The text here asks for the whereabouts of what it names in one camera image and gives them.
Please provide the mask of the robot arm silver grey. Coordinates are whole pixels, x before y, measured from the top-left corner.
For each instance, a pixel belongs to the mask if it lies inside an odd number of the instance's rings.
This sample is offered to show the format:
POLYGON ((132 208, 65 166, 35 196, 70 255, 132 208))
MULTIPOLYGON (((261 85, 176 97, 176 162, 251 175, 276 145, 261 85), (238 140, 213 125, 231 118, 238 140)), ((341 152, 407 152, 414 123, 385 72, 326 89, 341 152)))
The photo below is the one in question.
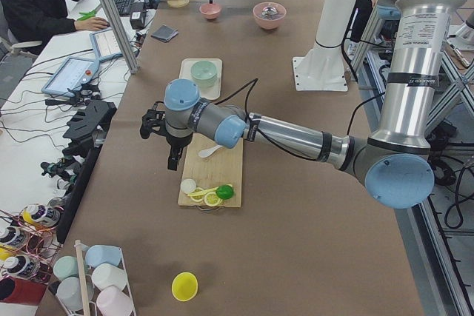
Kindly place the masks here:
POLYGON ((364 140, 339 138, 254 112, 219 107, 187 79, 171 81, 164 96, 167 166, 177 168, 194 134, 233 148, 240 139, 266 141, 298 158, 332 164, 354 176, 379 203, 406 209, 433 190, 425 138, 450 16, 466 0, 380 0, 401 14, 378 128, 364 140))

